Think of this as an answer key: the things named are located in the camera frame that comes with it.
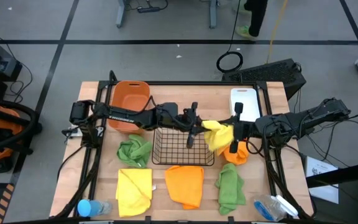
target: orange object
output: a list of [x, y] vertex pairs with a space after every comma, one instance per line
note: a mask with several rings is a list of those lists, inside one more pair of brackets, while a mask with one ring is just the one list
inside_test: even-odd
[[228, 162], [233, 163], [234, 165], [245, 164], [249, 155], [246, 142], [244, 141], [239, 142], [236, 153], [230, 153], [230, 145], [220, 148], [218, 151], [218, 155], [222, 154], [222, 152], [224, 158]]
[[[8, 108], [0, 106], [0, 111], [19, 117], [19, 114], [12, 109], [8, 109]], [[17, 134], [23, 130], [23, 127], [21, 125], [15, 124], [12, 122], [8, 122], [8, 121], [2, 120], [2, 119], [0, 119], [0, 128], [11, 129], [12, 134]], [[12, 152], [13, 152], [12, 149], [4, 148], [4, 150], [2, 152], [0, 152], [0, 159], [11, 156]]]
[[173, 166], [165, 171], [170, 198], [183, 209], [200, 207], [203, 196], [204, 169], [197, 166]]
[[[114, 88], [110, 105], [132, 111], [141, 111], [149, 98], [150, 87], [146, 82], [121, 81]], [[121, 133], [140, 134], [143, 132], [143, 130], [139, 129], [136, 125], [127, 122], [110, 119], [109, 125]]]

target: yellow cable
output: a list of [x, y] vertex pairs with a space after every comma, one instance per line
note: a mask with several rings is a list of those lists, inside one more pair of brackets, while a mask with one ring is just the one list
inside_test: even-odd
[[280, 15], [278, 15], [278, 19], [276, 20], [276, 26], [275, 26], [274, 29], [273, 29], [272, 38], [270, 38], [270, 45], [269, 45], [269, 47], [268, 47], [268, 54], [267, 54], [266, 63], [269, 62], [270, 54], [272, 54], [273, 41], [274, 41], [274, 38], [275, 38], [275, 36], [276, 36], [276, 30], [277, 30], [278, 25], [280, 24], [281, 18], [282, 18], [283, 15], [284, 15], [284, 11], [285, 11], [285, 7], [287, 6], [287, 2], [288, 2], [288, 0], [284, 0], [284, 4], [283, 4], [283, 7], [281, 8]]

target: black pants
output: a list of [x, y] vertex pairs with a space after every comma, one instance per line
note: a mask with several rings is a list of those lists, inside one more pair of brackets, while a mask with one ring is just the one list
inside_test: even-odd
[[265, 12], [267, 7], [267, 0], [248, 0], [244, 4], [244, 9], [252, 12], [251, 26], [249, 27], [249, 34], [257, 37], [260, 28], [264, 21]]

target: yellow cloth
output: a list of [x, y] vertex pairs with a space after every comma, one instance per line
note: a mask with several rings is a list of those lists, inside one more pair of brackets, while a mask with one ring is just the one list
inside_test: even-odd
[[224, 158], [228, 162], [233, 163], [234, 165], [245, 164], [249, 155], [246, 142], [244, 141], [239, 142], [236, 153], [230, 153], [230, 145], [220, 148], [218, 151], [218, 155], [222, 154], [222, 152]]
[[131, 217], [150, 208], [152, 169], [119, 169], [116, 191], [120, 217]]
[[199, 208], [203, 196], [204, 169], [197, 166], [173, 166], [165, 171], [170, 198], [183, 209]]
[[205, 142], [210, 151], [227, 146], [234, 139], [233, 125], [226, 126], [217, 121], [203, 121], [201, 125], [210, 130], [204, 133]]

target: gray floor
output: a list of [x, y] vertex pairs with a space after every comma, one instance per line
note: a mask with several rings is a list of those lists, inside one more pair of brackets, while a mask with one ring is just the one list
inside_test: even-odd
[[[164, 4], [161, 0], [153, 2]], [[169, 2], [168, 8], [158, 13], [127, 12], [124, 26], [117, 29], [114, 24], [116, 1], [80, 0], [67, 39], [230, 39], [235, 18], [230, 4], [218, 9], [218, 26], [210, 30], [207, 3]], [[358, 0], [346, 2], [358, 26]], [[283, 0], [269, 2], [260, 39], [269, 40], [282, 3]], [[72, 4], [73, 0], [0, 1], [0, 36], [58, 40]], [[240, 16], [239, 21], [245, 24], [247, 17]], [[290, 0], [276, 39], [357, 40], [337, 0]], [[44, 130], [32, 142], [35, 152], [24, 162], [5, 222], [48, 217], [65, 148], [60, 131], [69, 125], [70, 105], [77, 99], [82, 81], [105, 80], [110, 70], [114, 70], [120, 80], [220, 80], [215, 62], [227, 48], [228, 45], [183, 44], [65, 45], [41, 113]], [[234, 45], [233, 49], [236, 48], [240, 48], [244, 56], [244, 68], [264, 63], [269, 51], [268, 45]], [[34, 74], [33, 83], [23, 94], [23, 104], [35, 108], [57, 45], [11, 45], [11, 49]], [[302, 90], [302, 108], [336, 97], [344, 100], [353, 113], [358, 113], [358, 74], [353, 67], [358, 58], [357, 45], [275, 45], [270, 61], [286, 58], [301, 63], [308, 82]], [[235, 63], [228, 58], [223, 66]], [[19, 79], [28, 82], [28, 71], [23, 70]], [[330, 154], [350, 166], [358, 164], [358, 126], [343, 123], [336, 129]], [[324, 150], [328, 134], [329, 130], [324, 130], [313, 136]], [[302, 153], [320, 158], [307, 139], [300, 140], [299, 145]], [[343, 167], [334, 159], [330, 161]], [[7, 182], [10, 177], [10, 174], [0, 174], [0, 182]], [[341, 187], [358, 198], [358, 182]], [[317, 217], [358, 223], [358, 204], [342, 193], [339, 196], [339, 205], [316, 200]]]

